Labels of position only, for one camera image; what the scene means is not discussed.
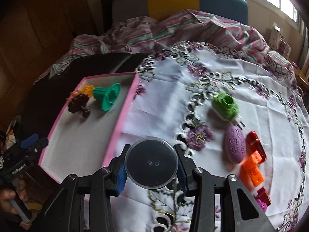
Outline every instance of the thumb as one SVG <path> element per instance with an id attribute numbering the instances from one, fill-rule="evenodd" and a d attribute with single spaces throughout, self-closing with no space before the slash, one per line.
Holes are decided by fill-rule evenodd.
<path id="1" fill-rule="evenodd" d="M 13 199 L 15 197 L 15 191 L 10 190 L 10 189 L 3 189 L 0 191 L 0 200 L 9 200 Z"/>

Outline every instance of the white tablecloth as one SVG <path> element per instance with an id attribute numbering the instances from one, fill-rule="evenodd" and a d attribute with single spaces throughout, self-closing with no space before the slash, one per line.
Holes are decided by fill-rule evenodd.
<path id="1" fill-rule="evenodd" d="M 171 145 L 181 144 L 195 164 L 213 175 L 239 175 L 241 165 L 227 159 L 223 137 L 229 123 L 211 109 L 211 97 L 227 92 L 236 101 L 246 127 L 256 131 L 267 154 L 259 165 L 264 186 L 271 198 L 266 215 L 274 228 L 295 227 L 309 202 L 306 149 L 309 117 L 296 91 L 294 74 L 282 67 L 266 67 L 242 60 L 244 54 L 205 43 L 180 42 L 162 50 L 137 68 L 141 84 L 129 110 L 117 156 L 125 144 L 144 137 L 159 137 Z M 213 133 L 214 140 L 207 139 Z M 195 138 L 199 140 L 196 151 Z M 145 190 L 127 180 L 118 198 L 112 198 L 116 231 L 144 232 L 160 226 L 165 231 L 186 231 L 190 226 L 193 198 L 182 198 L 174 190 Z M 220 226 L 216 196 L 216 226 Z M 166 224 L 158 222 L 165 218 Z"/>

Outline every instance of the green plug-in device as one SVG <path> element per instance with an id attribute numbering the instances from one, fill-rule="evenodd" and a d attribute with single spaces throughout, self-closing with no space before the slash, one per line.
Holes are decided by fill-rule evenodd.
<path id="1" fill-rule="evenodd" d="M 238 105 L 235 100 L 222 92 L 214 96 L 212 107 L 217 115 L 225 121 L 231 121 L 238 113 Z"/>
<path id="2" fill-rule="evenodd" d="M 93 89 L 93 97 L 101 102 L 101 109 L 103 111 L 109 111 L 112 108 L 119 96 L 120 88 L 120 83 L 114 83 L 108 88 L 95 87 Z"/>

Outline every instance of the pink box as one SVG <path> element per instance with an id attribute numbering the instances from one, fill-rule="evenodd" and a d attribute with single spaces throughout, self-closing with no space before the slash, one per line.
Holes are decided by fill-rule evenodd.
<path id="1" fill-rule="evenodd" d="M 120 83 L 119 97 L 113 107 L 104 112 L 99 102 L 89 99 L 87 108 L 91 113 L 83 118 L 81 113 L 72 114 L 66 102 L 48 135 L 48 146 L 42 151 L 40 167 L 56 182 L 74 173 L 77 176 L 93 174 L 115 155 L 126 114 L 134 99 L 139 84 L 138 74 L 114 73 L 84 77 L 74 91 L 82 85 L 109 87 Z"/>

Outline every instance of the pink box edge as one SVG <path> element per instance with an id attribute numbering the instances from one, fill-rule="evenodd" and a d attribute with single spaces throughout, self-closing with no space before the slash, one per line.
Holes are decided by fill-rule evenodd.
<path id="1" fill-rule="evenodd" d="M 109 145 L 107 147 L 107 150 L 106 150 L 106 154 L 103 158 L 103 162 L 102 162 L 102 165 L 101 167 L 104 167 L 103 165 L 105 165 L 105 163 L 108 161 L 106 158 L 108 157 L 109 158 L 109 161 L 108 161 L 108 164 L 109 162 L 112 160 L 113 158 L 113 155 L 115 153 L 115 147 L 116 147 L 116 144 L 117 144 L 117 141 L 118 141 L 118 138 L 120 137 L 120 134 L 121 134 L 121 129 L 122 129 L 122 126 L 123 126 L 123 123 L 125 121 L 125 118 L 126 118 L 126 114 L 129 110 L 129 107 L 131 106 L 131 103 L 134 99 L 134 96 L 135 96 L 135 92 L 136 92 L 136 89 L 139 85 L 139 76 L 137 73 L 135 72 L 122 72 L 122 73 L 109 73 L 109 74 L 102 74 L 102 75 L 94 75 L 94 76 L 88 76 L 88 77 L 84 77 L 80 82 L 79 84 L 75 87 L 75 89 L 73 91 L 76 91 L 83 83 L 86 79 L 90 79 L 90 78 L 103 78 L 103 77 L 116 77 L 116 76 L 125 76 L 125 75 L 134 75 L 134 79 L 133 79 L 133 82 L 131 84 L 131 87 L 130 87 L 130 90 L 128 92 L 128 95 L 125 99 L 125 102 L 122 106 L 122 109 L 120 111 L 120 114 L 119 114 L 119 117 L 117 119 L 117 122 L 116 122 L 116 125 L 115 125 L 115 128 L 114 128 L 114 131 L 112 133 L 112 136 L 110 138 L 110 141 L 109 141 Z M 63 105 L 61 111 L 59 112 L 51 130 L 49 131 L 49 134 L 47 136 L 47 139 L 50 140 L 50 137 L 52 136 L 55 128 L 56 128 L 56 125 L 58 124 L 60 118 L 61 118 L 61 115 L 63 114 L 64 110 L 66 109 L 67 107 L 67 104 L 68 102 L 65 102 L 65 104 Z M 60 184 L 60 182 L 58 180 L 56 180 L 43 166 L 42 166 L 42 160 L 43 160 L 43 157 L 44 157 L 44 153 L 45 153 L 45 150 L 46 148 L 44 148 L 41 152 L 41 155 L 40 155 L 40 159 L 39 159 L 39 163 L 38 165 L 44 170 L 44 172 L 46 172 L 54 181 L 56 181 L 58 184 Z"/>

